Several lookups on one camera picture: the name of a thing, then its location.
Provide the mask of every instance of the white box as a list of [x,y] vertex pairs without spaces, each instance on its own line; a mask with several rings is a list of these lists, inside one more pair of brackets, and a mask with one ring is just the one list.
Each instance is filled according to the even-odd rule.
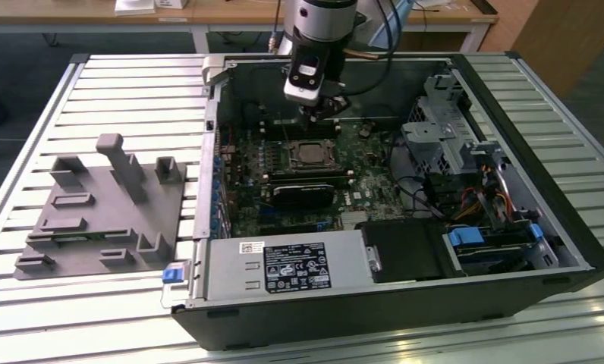
[[187,0],[155,0],[159,8],[182,9],[187,5]]
[[154,0],[115,0],[115,16],[154,14]]

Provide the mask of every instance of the cpu socket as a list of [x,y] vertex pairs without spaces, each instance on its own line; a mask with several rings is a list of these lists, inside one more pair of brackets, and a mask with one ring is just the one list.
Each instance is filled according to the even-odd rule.
[[339,169],[335,161],[335,145],[330,140],[290,142],[288,168],[292,171],[332,171]]

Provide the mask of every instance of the gray plastic part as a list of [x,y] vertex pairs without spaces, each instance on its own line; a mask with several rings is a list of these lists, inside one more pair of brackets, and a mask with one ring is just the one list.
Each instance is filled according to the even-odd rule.
[[63,196],[55,196],[51,201],[52,206],[60,209],[61,207],[88,206],[95,203],[95,198],[88,192],[67,193]]
[[174,157],[156,158],[156,167],[154,170],[160,184],[171,184],[183,178],[178,171],[176,160]]
[[122,265],[132,265],[135,259],[132,258],[128,249],[102,249],[99,250],[99,261],[107,267],[119,267]]
[[16,259],[16,267],[25,273],[40,273],[52,270],[55,261],[44,254],[31,254]]
[[87,223],[83,218],[52,218],[43,221],[41,231],[73,231],[83,230]]
[[56,157],[49,169],[49,175],[64,188],[81,187],[77,174],[83,172],[85,172],[85,167],[76,156]]
[[112,166],[111,173],[116,181],[124,186],[131,200],[135,203],[143,203],[147,200],[147,193],[140,184],[144,180],[144,172],[135,155],[124,154],[122,142],[123,139],[119,134],[102,134],[95,149],[108,158]]
[[[103,134],[98,142],[115,170],[85,168],[75,156],[56,159],[52,172],[65,173],[53,175],[56,184],[15,264],[16,279],[160,270],[171,262],[186,165],[171,157],[139,165],[122,142],[116,134]],[[138,190],[143,201],[128,192]]]

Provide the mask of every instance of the blue latch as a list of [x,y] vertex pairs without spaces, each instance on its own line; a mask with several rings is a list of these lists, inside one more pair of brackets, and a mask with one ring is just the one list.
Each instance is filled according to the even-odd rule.
[[171,283],[182,283],[184,277],[184,268],[167,268],[162,272],[162,283],[163,284],[171,284]]
[[451,246],[461,244],[482,244],[485,239],[477,227],[458,227],[447,234]]
[[529,225],[529,230],[531,231],[531,234],[534,235],[535,241],[541,240],[541,238],[545,236],[542,233],[542,229],[538,224]]

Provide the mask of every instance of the table leg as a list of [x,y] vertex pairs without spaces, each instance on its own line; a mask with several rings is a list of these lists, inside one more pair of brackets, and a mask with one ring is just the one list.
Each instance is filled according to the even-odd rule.
[[59,45],[59,41],[56,40],[56,33],[41,33],[43,39],[48,47],[56,47]]
[[487,30],[489,24],[486,23],[477,24],[473,27],[471,31],[466,35],[466,38],[463,39],[462,48],[459,48],[461,52],[477,52],[479,45],[485,40]]
[[191,38],[194,39],[195,52],[200,54],[210,53],[207,44],[207,25],[191,27]]

